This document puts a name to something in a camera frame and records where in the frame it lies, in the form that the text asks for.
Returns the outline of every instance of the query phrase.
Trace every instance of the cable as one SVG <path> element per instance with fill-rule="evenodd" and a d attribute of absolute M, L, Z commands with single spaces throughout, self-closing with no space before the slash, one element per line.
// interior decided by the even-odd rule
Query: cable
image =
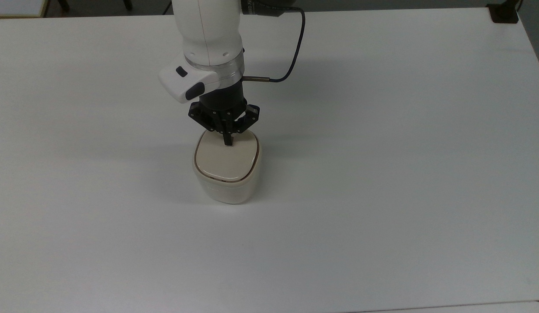
<path fill-rule="evenodd" d="M 242 77 L 243 81 L 258 81 L 263 83 L 281 83 L 285 79 L 289 77 L 289 75 L 293 72 L 293 68 L 295 67 L 295 64 L 297 62 L 298 53 L 301 50 L 301 44 L 302 44 L 302 38 L 304 37 L 304 30 L 306 26 L 306 14 L 303 9 L 301 8 L 295 8 L 295 7 L 274 7 L 274 6 L 268 6 L 267 4 L 264 4 L 262 2 L 258 2 L 259 5 L 272 9 L 272 10 L 285 10 L 285 11 L 291 11 L 291 12 L 300 12 L 302 15 L 302 27 L 301 27 L 301 34 L 298 37 L 298 43 L 297 43 L 297 49 L 295 51 L 295 57 L 293 57 L 293 62 L 291 63 L 291 67 L 289 67 L 289 71 L 285 74 L 285 76 L 279 78 L 279 79 L 271 79 L 269 77 Z"/>
<path fill-rule="evenodd" d="M 163 12 L 163 15 L 167 14 L 167 11 L 168 11 L 168 9 L 171 7 L 171 5 L 172 5 L 172 0 L 169 1 L 167 8 L 166 8 L 165 11 Z"/>

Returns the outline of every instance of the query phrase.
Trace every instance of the white table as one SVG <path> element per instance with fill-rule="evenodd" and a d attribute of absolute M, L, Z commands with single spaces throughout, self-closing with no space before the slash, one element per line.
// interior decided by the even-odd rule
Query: white table
<path fill-rule="evenodd" d="M 0 0 L 0 17 L 42 17 L 46 0 Z"/>
<path fill-rule="evenodd" d="M 172 17 L 0 20 L 0 311 L 539 300 L 539 64 L 488 10 L 310 13 L 245 83 L 263 182 L 203 194 Z M 244 17 L 247 75 L 299 16 Z"/>

